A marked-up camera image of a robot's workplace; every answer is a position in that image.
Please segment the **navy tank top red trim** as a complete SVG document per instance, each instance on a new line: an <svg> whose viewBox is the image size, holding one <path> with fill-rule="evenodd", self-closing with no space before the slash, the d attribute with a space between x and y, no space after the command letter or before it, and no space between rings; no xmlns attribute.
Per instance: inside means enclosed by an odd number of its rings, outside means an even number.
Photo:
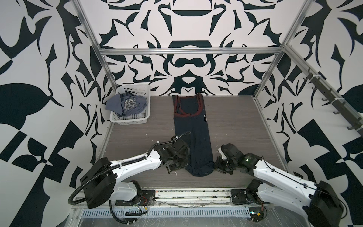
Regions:
<svg viewBox="0 0 363 227"><path fill-rule="evenodd" d="M172 96L172 99L175 134L190 132L182 137L190 148L185 169L196 177L207 176L214 171L214 161L203 95Z"/></svg>

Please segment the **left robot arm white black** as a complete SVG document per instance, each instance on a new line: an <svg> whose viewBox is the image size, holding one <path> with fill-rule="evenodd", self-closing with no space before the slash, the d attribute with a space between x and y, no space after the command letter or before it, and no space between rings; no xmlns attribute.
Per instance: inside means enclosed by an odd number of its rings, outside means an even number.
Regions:
<svg viewBox="0 0 363 227"><path fill-rule="evenodd" d="M142 189L137 181L126 182L127 178L161 167L168 173L185 168L189 153L188 144L175 137L168 142L157 142L145 154L129 159L109 161L106 157L101 158L80 180L85 196L80 202L86 202L89 209L112 199L135 204L142 197Z"/></svg>

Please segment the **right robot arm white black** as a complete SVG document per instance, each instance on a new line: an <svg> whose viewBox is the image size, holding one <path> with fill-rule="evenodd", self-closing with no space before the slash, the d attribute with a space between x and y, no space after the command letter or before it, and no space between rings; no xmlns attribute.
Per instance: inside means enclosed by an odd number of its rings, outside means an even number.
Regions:
<svg viewBox="0 0 363 227"><path fill-rule="evenodd" d="M306 218L313 227L338 227L346 205L330 184L304 180L279 169L263 157L243 154L235 145L222 145L215 161L215 170L232 175L235 170L254 179L246 189L232 190L235 205L270 203Z"/></svg>

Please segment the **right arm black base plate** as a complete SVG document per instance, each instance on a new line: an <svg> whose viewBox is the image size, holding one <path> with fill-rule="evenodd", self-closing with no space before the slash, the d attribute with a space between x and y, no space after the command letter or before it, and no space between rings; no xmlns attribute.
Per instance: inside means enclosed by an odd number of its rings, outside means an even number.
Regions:
<svg viewBox="0 0 363 227"><path fill-rule="evenodd" d="M252 193L247 189L232 189L231 190L231 201L234 205L246 205L255 204Z"/></svg>

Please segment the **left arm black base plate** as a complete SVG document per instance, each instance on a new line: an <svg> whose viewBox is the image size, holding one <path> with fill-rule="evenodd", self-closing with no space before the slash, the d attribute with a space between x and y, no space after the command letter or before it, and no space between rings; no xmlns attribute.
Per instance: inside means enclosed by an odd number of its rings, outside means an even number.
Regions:
<svg viewBox="0 0 363 227"><path fill-rule="evenodd" d="M155 190L143 190L142 194L138 194L131 201L116 200L116 206L147 206L155 201L156 191Z"/></svg>

